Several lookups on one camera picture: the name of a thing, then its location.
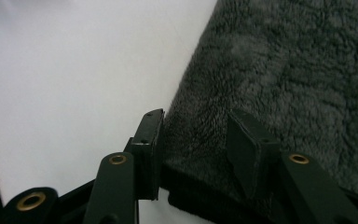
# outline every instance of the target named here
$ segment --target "dark gray fleece fabric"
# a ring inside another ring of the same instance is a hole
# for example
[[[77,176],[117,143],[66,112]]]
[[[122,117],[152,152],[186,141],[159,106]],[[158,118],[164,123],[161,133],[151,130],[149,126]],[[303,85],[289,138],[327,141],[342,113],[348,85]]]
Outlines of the dark gray fleece fabric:
[[[233,181],[231,108],[358,194],[358,0],[218,1],[172,101],[163,169],[268,217],[269,202],[243,199]]]

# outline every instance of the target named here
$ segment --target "white background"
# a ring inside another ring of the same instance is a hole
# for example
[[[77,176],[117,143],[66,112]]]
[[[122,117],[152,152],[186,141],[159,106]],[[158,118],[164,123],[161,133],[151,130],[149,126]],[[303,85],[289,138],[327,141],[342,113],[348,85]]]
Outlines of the white background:
[[[60,195],[168,110],[215,0],[0,0],[0,193]],[[160,201],[141,223],[207,223]]]

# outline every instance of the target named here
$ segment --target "metal grommet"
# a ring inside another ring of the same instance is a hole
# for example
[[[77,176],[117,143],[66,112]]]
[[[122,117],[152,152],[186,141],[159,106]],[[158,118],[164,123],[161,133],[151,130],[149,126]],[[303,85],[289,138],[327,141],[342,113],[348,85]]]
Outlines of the metal grommet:
[[[17,209],[22,212],[29,211],[39,206],[45,200],[46,194],[44,192],[34,192],[23,197],[17,203]]]
[[[109,159],[110,163],[114,164],[114,165],[120,165],[121,163],[124,163],[127,161],[127,157],[123,156],[123,155],[116,155],[113,156]]]
[[[295,163],[299,163],[299,164],[308,164],[310,163],[310,160],[303,156],[303,155],[300,155],[300,154],[292,154],[289,156],[289,159]]]

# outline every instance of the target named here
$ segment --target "white surface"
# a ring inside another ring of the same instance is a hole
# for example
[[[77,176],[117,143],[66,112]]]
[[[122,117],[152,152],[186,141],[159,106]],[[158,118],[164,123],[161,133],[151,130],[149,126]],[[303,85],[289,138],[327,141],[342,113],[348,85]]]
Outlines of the white surface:
[[[4,203],[32,187],[62,195],[88,182],[145,112],[168,110],[214,4],[0,0]],[[141,203],[142,223],[203,222],[163,201]]]

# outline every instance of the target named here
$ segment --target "towel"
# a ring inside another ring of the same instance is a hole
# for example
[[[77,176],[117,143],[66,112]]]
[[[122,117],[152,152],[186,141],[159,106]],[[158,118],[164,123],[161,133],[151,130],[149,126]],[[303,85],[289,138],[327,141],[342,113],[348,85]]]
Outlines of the towel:
[[[161,185],[216,223],[269,223],[227,161],[227,113],[259,120],[358,195],[358,0],[217,2],[165,120]]]

